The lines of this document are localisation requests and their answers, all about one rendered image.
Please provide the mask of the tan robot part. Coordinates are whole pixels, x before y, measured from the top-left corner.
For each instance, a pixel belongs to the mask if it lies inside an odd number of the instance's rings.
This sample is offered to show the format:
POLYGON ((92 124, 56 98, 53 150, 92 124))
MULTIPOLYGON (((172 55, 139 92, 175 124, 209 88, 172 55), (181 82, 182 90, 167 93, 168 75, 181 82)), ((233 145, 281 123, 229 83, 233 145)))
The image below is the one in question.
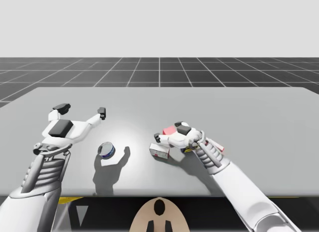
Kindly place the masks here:
POLYGON ((190 232, 190 229, 177 205, 157 197, 138 210, 129 232, 190 232))

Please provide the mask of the red and white carton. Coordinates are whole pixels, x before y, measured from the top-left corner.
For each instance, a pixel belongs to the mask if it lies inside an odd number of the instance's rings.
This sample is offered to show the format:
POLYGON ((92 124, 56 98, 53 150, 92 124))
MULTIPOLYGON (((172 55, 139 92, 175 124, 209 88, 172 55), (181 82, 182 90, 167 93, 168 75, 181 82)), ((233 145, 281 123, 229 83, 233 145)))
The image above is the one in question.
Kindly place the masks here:
POLYGON ((150 154, 162 159, 169 158, 169 147, 151 143, 149 147, 150 154))
POLYGON ((212 145, 214 145, 220 152, 223 152, 223 151, 224 151, 224 147, 221 146, 220 144, 218 144, 217 142, 215 142, 215 141, 213 141, 213 140, 211 140, 211 139, 209 139, 209 138, 207 138, 207 141, 208 141, 209 143, 211 143, 212 145))

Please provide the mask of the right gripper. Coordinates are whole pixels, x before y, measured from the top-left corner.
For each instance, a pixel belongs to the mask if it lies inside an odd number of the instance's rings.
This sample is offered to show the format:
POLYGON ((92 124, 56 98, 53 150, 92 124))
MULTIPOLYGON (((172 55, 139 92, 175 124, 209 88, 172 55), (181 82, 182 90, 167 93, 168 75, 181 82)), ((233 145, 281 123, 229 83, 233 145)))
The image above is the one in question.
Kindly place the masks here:
POLYGON ((169 136, 155 133, 155 141, 157 143, 169 143, 171 146, 176 148, 186 148, 189 144, 201 139, 201 132, 195 128, 191 128, 186 122, 179 121, 174 125, 177 132, 169 136))

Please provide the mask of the blue flat can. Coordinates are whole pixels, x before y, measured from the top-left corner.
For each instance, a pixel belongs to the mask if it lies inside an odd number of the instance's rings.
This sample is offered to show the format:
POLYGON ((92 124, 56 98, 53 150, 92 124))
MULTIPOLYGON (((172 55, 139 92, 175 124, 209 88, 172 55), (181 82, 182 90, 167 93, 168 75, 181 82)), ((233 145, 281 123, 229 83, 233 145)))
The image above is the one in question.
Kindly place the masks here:
POLYGON ((99 146, 97 153, 102 159, 107 160, 113 157, 115 151, 116 149, 111 142, 104 142, 99 146))

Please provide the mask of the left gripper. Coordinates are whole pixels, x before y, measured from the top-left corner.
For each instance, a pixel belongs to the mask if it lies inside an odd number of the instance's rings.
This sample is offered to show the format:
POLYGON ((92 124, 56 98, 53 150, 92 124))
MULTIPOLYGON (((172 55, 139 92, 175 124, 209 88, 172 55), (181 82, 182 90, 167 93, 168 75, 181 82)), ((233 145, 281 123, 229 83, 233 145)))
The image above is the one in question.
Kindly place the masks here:
POLYGON ((42 136, 44 137, 44 139, 42 140, 43 144, 68 145, 79 143, 85 139, 91 128, 99 126, 101 122, 106 119, 106 108, 100 107, 97 110, 97 114, 88 119, 86 122, 71 121, 73 123, 73 126, 64 138, 50 136, 50 130, 59 121, 63 121, 63 119, 60 118, 62 115, 68 113, 70 107, 71 105, 69 103, 62 103, 52 108, 52 110, 48 114, 49 124, 42 132, 42 136))

